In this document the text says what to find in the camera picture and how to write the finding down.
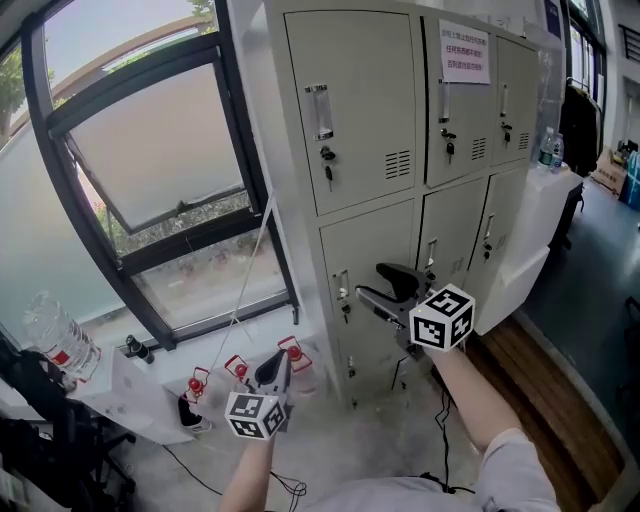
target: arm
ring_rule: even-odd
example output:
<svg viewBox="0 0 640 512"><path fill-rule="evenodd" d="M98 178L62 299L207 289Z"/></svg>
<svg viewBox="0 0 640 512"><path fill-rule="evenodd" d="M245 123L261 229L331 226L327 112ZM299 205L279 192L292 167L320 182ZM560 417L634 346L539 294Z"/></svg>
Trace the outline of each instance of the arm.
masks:
<svg viewBox="0 0 640 512"><path fill-rule="evenodd" d="M485 451L499 434L522 430L516 413L460 350L428 351L460 411L471 440Z"/></svg>
<svg viewBox="0 0 640 512"><path fill-rule="evenodd" d="M222 496L220 512L264 512L274 443L275 436L269 441L248 442Z"/></svg>

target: white shirt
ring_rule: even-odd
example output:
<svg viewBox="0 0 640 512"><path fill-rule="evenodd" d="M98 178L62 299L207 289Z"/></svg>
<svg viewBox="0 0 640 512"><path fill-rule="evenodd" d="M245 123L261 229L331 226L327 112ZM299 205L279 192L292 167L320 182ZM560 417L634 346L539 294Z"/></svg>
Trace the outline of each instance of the white shirt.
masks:
<svg viewBox="0 0 640 512"><path fill-rule="evenodd" d="M424 478L359 480L340 486L306 512L560 512L535 446L518 429L489 445L473 504Z"/></svg>

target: white paper sign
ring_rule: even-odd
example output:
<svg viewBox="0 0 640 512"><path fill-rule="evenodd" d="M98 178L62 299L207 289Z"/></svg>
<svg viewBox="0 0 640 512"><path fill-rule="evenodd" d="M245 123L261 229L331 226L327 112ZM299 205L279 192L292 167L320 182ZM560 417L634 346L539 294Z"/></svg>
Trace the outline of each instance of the white paper sign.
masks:
<svg viewBox="0 0 640 512"><path fill-rule="evenodd" d="M443 82L490 84L489 34L440 20Z"/></svg>

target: white cable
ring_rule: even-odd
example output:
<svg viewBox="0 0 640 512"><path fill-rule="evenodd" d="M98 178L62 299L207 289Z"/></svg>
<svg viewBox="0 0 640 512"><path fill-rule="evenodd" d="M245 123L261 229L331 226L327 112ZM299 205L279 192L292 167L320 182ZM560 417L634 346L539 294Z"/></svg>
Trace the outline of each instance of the white cable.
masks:
<svg viewBox="0 0 640 512"><path fill-rule="evenodd" d="M242 296L244 295L244 290L246 289L247 283L249 282L249 274L251 274L251 269L253 268L253 261L256 258L258 247L260 247L260 241L262 240L262 236L264 235L264 232L267 227L267 220L269 220L269 215L271 215L271 210L273 209L273 200L274 200L274 193L272 191L271 194L269 194L269 199L267 200L267 206L264 209L264 214L262 216L262 224L260 224L260 231L258 232L258 240L256 241L256 246L253 249L253 254L251 255L251 259L249 260L249 267L247 268L247 272L244 275L244 282L242 283L242 288L240 289L240 295L238 295L238 301L236 302L236 307L233 310L233 313L231 313L231 321L227 326L227 332L225 333L224 338L222 339L222 343L220 344L220 348L218 349L216 358L213 360L213 364L211 365L211 368L209 368L209 372L212 372L213 369L215 368L216 363L218 362L218 358L220 357L220 354L222 354L222 349L224 348L225 344L227 343L227 339L231 334L231 328L233 327L234 323L237 323L238 325L240 325L242 327L242 330L245 332L245 334L253 342L251 336L249 336L249 333L246 331L244 326L242 326L242 323L237 319L236 314L238 313L238 309L240 309Z"/></svg>

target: floor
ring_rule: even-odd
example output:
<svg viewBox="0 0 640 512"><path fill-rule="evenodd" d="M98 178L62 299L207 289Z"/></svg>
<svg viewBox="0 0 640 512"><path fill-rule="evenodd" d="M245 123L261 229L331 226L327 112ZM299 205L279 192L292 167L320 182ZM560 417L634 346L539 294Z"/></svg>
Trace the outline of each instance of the floor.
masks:
<svg viewBox="0 0 640 512"><path fill-rule="evenodd" d="M346 410L317 398L313 408L294 409L289 431L279 434L273 471L308 485L300 507L311 504L339 484L369 477L430 472L444 479L444 445L434 416L441 409L440 388L417 371L373 404ZM471 445L460 417L447 420L450 485L470 487L480 455ZM226 425L197 441L170 446L175 455L207 485L222 491L239 460L244 441ZM136 511L216 510L219 497L194 481L160 445L145 439L119 457L137 482ZM460 493L462 499L470 495ZM272 478L267 510L286 511L291 497Z"/></svg>
<svg viewBox="0 0 640 512"><path fill-rule="evenodd" d="M615 402L615 388L628 376L624 300L640 298L640 212L585 185L571 250L547 261L522 309L577 369L640 460L640 440Z"/></svg>

